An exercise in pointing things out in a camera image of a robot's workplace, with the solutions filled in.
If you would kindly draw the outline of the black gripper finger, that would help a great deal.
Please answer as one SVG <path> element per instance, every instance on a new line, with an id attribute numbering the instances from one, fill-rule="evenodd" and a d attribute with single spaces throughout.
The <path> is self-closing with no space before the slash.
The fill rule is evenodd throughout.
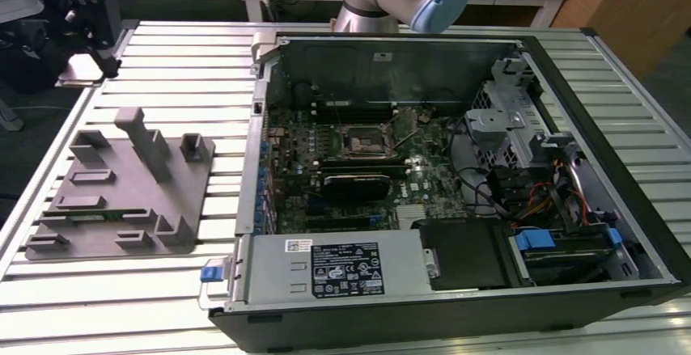
<path id="1" fill-rule="evenodd" d="M 112 49 L 122 33 L 118 0 L 68 0 L 66 36 L 72 53 L 87 54 L 104 78 L 115 78 L 122 61 Z"/>

